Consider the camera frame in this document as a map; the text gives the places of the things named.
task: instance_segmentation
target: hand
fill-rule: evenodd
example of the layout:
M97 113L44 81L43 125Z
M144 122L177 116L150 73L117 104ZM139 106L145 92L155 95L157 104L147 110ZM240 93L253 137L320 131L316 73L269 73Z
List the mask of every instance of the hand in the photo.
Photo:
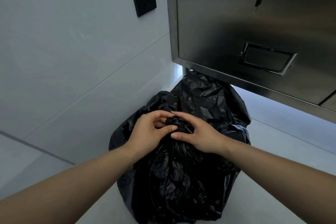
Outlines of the hand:
M183 118L195 128L193 134L185 134L180 132L172 133L171 137L173 139L191 143L193 146L195 146L196 149L203 152L223 155L223 151L225 151L225 145L227 142L232 140L231 138L222 135L210 124L191 114L184 112L172 113Z
M159 145L164 136L177 129L174 125L166 126L166 119L172 116L170 112L160 110L143 114L124 146L136 154L138 159L143 158Z

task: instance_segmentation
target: black garbage bag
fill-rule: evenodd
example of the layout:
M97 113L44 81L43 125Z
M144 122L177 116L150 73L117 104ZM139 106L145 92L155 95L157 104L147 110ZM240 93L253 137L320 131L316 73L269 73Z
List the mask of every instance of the black garbage bag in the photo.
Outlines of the black garbage bag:
M171 91L161 91L112 134L108 149L129 139L137 119L155 110L195 115L217 131L250 144L250 116L231 85L192 71ZM194 128L178 117L167 119L179 132ZM135 163L117 181L128 210L138 223L195 223L217 220L240 169L227 159L203 153L191 144L164 137L158 147Z

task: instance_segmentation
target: forearm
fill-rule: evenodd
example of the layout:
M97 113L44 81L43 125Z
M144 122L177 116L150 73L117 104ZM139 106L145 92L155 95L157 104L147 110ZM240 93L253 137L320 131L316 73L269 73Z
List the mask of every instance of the forearm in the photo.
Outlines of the forearm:
M75 223L137 161L120 147L0 202L2 223Z
M307 223L336 219L336 177L235 140L225 140L224 157Z

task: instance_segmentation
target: left hand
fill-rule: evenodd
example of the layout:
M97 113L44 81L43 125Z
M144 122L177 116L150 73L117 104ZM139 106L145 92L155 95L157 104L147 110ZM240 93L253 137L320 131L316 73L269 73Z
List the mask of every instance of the left hand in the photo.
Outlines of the left hand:
M124 146L136 154L138 159L143 158L159 145L164 136L177 129L174 125L166 126L166 119L172 116L172 113L161 110L143 114Z

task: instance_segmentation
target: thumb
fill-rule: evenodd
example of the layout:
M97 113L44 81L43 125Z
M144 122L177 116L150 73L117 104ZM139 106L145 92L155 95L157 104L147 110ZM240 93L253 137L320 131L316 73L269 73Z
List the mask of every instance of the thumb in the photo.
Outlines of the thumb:
M179 140L179 141L185 141L187 143L191 143L192 136L191 134L181 133L181 132L175 132L171 134L171 137L173 139Z
M169 125L169 126L165 126L163 128L158 129L158 132L160 133L161 138L163 138L167 134L174 132L176 129L177 129L177 126Z

